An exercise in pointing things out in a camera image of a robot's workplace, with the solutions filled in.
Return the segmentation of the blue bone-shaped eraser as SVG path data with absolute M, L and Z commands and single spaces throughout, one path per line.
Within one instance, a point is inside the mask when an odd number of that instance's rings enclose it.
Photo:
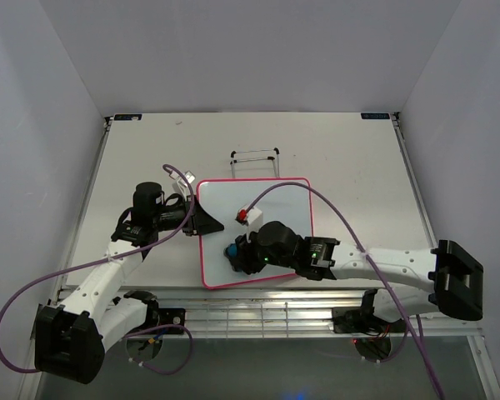
M 224 249 L 224 257 L 228 260 L 234 272 L 240 272 L 240 258 L 238 256 L 238 246 L 231 243 Z

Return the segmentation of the pink framed whiteboard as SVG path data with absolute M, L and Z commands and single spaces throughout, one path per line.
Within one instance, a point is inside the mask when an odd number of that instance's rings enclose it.
M 236 222 L 238 211 L 250 204 L 279 178 L 244 178 L 204 180 L 197 185 L 197 199 L 205 212 L 219 221 L 224 229 L 199 238 L 202 284 L 208 289 L 230 288 L 237 285 L 269 285 L 295 273 L 284 267 L 266 266 L 257 274 L 235 272 L 224 256 L 224 249 L 243 235 L 246 228 Z M 313 234 L 311 193 L 301 187 L 284 186 L 262 198 L 256 206 L 263 221 L 279 221 L 295 233 L 306 237 Z

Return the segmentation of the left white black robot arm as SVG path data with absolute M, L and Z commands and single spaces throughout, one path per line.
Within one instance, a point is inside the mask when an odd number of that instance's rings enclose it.
M 56 307 L 46 306 L 35 320 L 38 370 L 79 383 L 90 383 L 107 350 L 128 333 L 154 331 L 162 320 L 150 292 L 117 295 L 148 256 L 161 232 L 181 228 L 188 236 L 218 233 L 224 226 L 203 210 L 194 196 L 166 197 L 160 184 L 136 186 L 132 206 L 117 222 L 105 262 L 96 266 Z

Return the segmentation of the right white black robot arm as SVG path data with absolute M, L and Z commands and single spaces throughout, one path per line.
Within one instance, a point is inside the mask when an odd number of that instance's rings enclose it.
M 363 251 L 331 237 L 302 237 L 272 221 L 238 236 L 224 255 L 234 271 L 247 275 L 274 266 L 318 282 L 382 283 L 382 289 L 366 291 L 361 306 L 348 317 L 370 331 L 425 313 L 473 322 L 483 318 L 483 265 L 451 240 L 422 250 Z

